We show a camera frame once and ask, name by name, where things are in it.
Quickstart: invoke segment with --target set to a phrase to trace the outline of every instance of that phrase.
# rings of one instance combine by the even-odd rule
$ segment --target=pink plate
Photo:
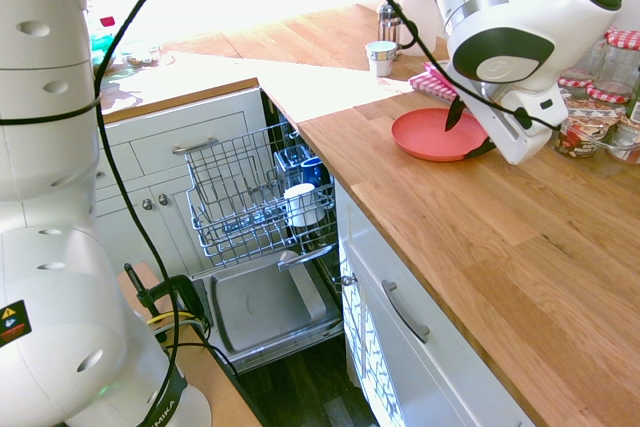
[[[464,113],[449,132],[444,127],[448,109],[421,109],[398,117],[391,127],[393,140],[406,153],[434,162],[462,160],[482,145],[487,134],[475,117]]]

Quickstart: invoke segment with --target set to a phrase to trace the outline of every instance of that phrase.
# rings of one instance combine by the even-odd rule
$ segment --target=wooden floor
[[[270,427],[377,425],[347,376],[344,337],[241,374],[238,378]]]

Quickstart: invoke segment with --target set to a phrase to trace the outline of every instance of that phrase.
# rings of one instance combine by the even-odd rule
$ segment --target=open dishwasher
[[[326,270],[338,258],[333,183],[289,195],[313,157],[291,125],[183,153],[193,228],[212,265],[191,276],[209,341],[242,372],[342,333]]]

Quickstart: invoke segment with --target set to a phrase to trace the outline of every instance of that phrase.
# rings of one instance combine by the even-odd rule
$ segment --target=dishwasher rack
[[[308,259],[337,245],[333,184],[285,199],[313,156],[288,122],[185,149],[193,228],[213,267],[295,248]]]

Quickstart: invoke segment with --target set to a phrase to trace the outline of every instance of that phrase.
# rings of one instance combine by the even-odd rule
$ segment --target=mug
[[[302,181],[313,184],[316,187],[322,187],[331,183],[329,171],[318,157],[312,157],[300,164],[302,169]]]
[[[314,190],[313,184],[298,184],[284,191],[288,225],[307,227],[324,218],[326,211],[318,202]]]

